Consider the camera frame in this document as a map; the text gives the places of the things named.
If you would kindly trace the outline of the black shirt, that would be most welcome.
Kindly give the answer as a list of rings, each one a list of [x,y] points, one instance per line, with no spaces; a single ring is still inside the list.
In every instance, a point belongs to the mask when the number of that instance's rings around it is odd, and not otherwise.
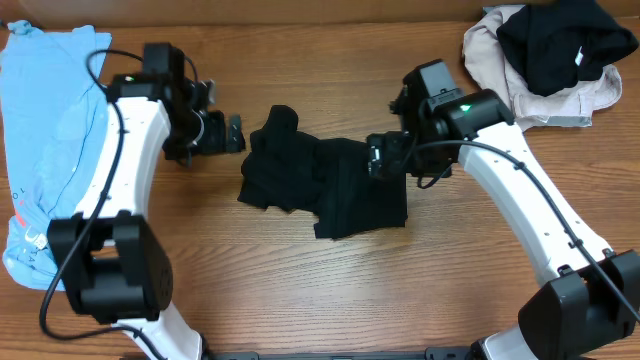
[[[287,213],[311,212],[318,217],[318,239],[338,240],[406,224],[404,177],[370,177],[365,143],[318,139],[300,132],[298,121],[291,107],[274,105],[264,126],[250,135],[240,202]]]

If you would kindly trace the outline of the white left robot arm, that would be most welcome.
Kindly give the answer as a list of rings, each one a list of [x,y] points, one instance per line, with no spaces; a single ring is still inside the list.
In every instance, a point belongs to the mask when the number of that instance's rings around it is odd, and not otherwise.
[[[239,116],[211,110],[214,81],[187,77],[193,64],[169,43],[147,43],[137,73],[100,85],[108,128],[89,188],[74,213],[54,219],[47,238],[58,267],[44,295],[39,326],[59,341],[47,314],[62,285],[72,310],[99,328],[83,338],[126,334],[149,359],[210,359],[203,335],[172,301],[173,271],[148,223],[159,158],[188,167],[196,156],[240,153],[246,142]]]

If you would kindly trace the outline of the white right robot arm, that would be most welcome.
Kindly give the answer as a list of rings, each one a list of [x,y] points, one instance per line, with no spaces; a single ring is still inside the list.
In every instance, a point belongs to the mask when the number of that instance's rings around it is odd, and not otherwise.
[[[390,105],[402,128],[371,134],[369,173],[437,181],[459,164],[487,192],[540,286],[512,327],[474,343],[472,359],[582,359],[639,323],[639,255],[616,252],[576,213],[491,90],[458,90]]]

